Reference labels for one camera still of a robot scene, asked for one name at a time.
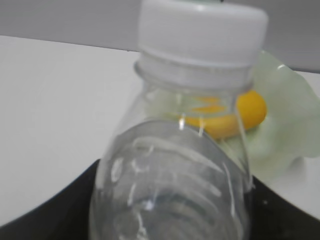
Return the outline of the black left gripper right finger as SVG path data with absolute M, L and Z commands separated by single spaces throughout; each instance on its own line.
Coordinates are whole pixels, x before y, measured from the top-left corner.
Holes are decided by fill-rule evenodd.
M 251 240 L 318 240 L 320 221 L 284 200 L 256 177 L 248 196 Z

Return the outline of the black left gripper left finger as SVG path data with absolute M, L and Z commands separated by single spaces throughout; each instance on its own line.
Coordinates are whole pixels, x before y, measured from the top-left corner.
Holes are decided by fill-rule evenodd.
M 2 240 L 87 240 L 96 160 L 54 197 L 0 227 Z

